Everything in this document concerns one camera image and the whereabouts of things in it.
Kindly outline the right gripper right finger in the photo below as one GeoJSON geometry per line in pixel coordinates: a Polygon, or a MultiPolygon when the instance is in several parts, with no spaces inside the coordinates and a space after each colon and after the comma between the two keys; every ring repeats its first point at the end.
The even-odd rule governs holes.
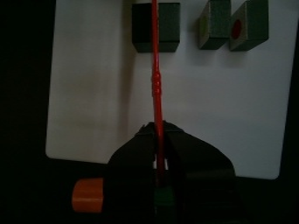
{"type": "Polygon", "coordinates": [[[179,224],[243,224],[230,159],[169,122],[163,126],[179,224]]]}

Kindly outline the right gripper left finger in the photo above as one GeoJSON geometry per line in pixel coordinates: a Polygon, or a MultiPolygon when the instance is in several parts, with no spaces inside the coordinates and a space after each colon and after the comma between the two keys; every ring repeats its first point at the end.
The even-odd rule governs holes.
{"type": "Polygon", "coordinates": [[[113,153],[105,171],[107,224],[155,224],[155,125],[113,153]]]}

